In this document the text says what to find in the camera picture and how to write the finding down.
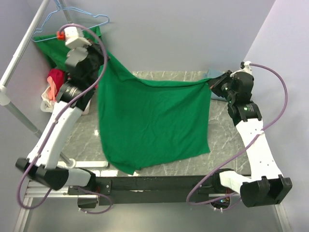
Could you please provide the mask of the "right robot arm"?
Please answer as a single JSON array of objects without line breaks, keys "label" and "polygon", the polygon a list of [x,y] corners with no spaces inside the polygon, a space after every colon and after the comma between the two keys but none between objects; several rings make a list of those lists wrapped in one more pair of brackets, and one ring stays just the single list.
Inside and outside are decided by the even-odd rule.
[{"label": "right robot arm", "polygon": [[245,145],[251,176],[235,171],[220,171],[212,180],[218,193],[227,188],[240,194],[246,207],[280,204],[292,189],[292,181],[284,177],[269,148],[259,107],[251,100],[254,77],[250,71],[230,71],[209,80],[211,91],[227,101],[228,114]]}]

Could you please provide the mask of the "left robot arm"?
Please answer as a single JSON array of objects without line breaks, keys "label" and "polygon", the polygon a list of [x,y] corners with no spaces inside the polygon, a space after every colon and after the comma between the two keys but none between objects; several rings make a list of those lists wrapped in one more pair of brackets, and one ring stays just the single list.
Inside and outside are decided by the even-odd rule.
[{"label": "left robot arm", "polygon": [[59,190],[65,186],[79,186],[85,194],[97,189],[96,176],[89,170],[69,164],[59,167],[58,160],[73,125],[86,109],[103,74],[108,54],[103,46],[93,44],[77,47],[67,54],[68,80],[57,95],[52,116],[42,136],[26,158],[16,161],[16,168],[46,187]]}]

